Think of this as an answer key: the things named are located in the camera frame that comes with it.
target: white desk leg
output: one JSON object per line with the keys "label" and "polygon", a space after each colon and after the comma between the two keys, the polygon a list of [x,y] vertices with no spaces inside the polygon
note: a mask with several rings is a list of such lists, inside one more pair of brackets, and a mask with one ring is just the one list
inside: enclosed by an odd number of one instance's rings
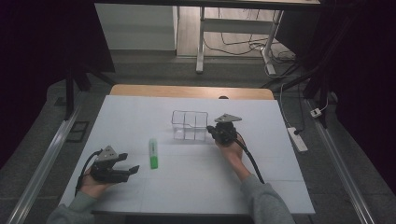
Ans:
{"label": "white desk leg", "polygon": [[201,7],[201,20],[199,29],[199,43],[197,54],[196,73],[202,74],[204,72],[204,26],[205,26],[205,8]]}
{"label": "white desk leg", "polygon": [[268,74],[270,76],[276,75],[276,71],[274,69],[274,66],[272,65],[272,61],[271,61],[271,58],[269,56],[269,52],[271,50],[271,45],[272,45],[272,43],[274,41],[276,30],[277,30],[277,26],[279,25],[280,18],[282,17],[282,13],[283,13],[283,11],[276,11],[275,12],[274,21],[273,21],[273,24],[271,26],[270,34],[268,35],[267,44],[265,45],[265,48],[262,49],[262,57],[264,58],[265,67],[266,67],[266,69],[268,71]]}

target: person's left hand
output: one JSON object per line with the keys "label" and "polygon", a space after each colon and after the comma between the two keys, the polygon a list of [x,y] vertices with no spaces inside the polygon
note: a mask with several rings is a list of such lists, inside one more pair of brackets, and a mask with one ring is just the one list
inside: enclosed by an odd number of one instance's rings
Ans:
{"label": "person's left hand", "polygon": [[115,183],[98,182],[92,178],[90,171],[91,168],[85,171],[84,177],[82,178],[82,186],[79,191],[84,192],[95,199],[98,199],[106,189],[115,185]]}

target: hand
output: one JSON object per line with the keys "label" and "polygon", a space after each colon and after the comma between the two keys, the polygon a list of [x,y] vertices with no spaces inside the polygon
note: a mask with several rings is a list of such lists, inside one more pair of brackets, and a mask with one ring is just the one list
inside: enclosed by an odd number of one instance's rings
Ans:
{"label": "hand", "polygon": [[91,168],[85,171],[82,178],[82,186],[79,191],[82,191],[91,197],[98,199],[103,192],[109,187],[115,185],[114,183],[100,183],[92,178],[90,175]]}
{"label": "hand", "polygon": [[[242,144],[245,144],[244,140],[239,134],[237,135],[237,140],[239,140],[239,142]],[[223,157],[228,161],[228,163],[231,164],[233,170],[236,172],[241,181],[251,175],[250,171],[246,168],[244,163],[242,163],[243,149],[236,142],[232,142],[228,146],[223,146],[216,142],[216,145],[219,147]]]}

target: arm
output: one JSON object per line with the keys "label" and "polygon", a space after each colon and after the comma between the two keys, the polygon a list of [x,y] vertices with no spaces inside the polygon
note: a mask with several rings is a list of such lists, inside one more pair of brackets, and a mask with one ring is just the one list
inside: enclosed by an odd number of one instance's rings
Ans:
{"label": "arm", "polygon": [[47,224],[88,224],[94,223],[91,210],[97,199],[113,184],[103,184],[95,181],[90,175],[90,169],[85,172],[82,186],[73,202],[68,207],[59,205],[50,215]]}
{"label": "arm", "polygon": [[[238,140],[245,144],[239,135]],[[235,142],[227,147],[218,143],[216,145],[242,182],[241,191],[247,199],[254,223],[294,223],[288,207],[271,185],[262,184],[242,163],[243,149]]]}

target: sleeve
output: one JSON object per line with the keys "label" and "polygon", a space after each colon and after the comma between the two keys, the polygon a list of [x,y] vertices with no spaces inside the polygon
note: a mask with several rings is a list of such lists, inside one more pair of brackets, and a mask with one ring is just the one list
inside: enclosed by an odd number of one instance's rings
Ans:
{"label": "sleeve", "polygon": [[73,202],[68,207],[59,205],[47,219],[47,224],[93,224],[91,214],[96,199],[79,191]]}
{"label": "sleeve", "polygon": [[255,175],[250,175],[242,182],[241,191],[255,224],[294,223],[288,207],[270,184],[262,184]]}

